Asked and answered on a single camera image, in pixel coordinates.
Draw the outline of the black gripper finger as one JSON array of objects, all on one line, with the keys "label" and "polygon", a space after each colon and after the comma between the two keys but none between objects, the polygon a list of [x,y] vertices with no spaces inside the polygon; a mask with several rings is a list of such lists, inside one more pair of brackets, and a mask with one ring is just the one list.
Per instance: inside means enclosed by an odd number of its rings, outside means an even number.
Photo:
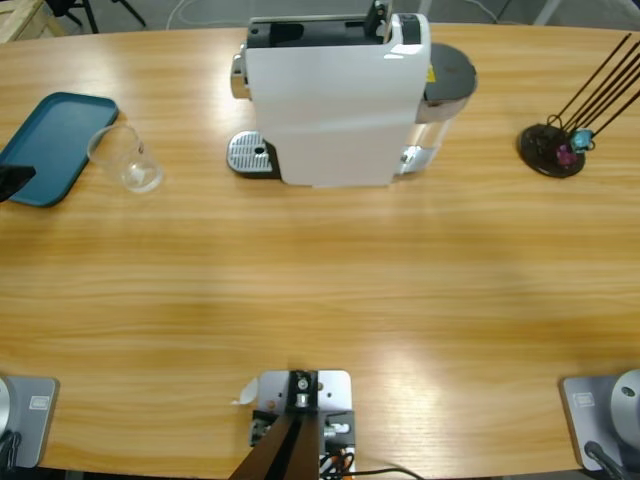
[{"label": "black gripper finger", "polygon": [[35,175],[36,169],[33,166],[2,165],[0,167],[0,202],[7,201]]}]

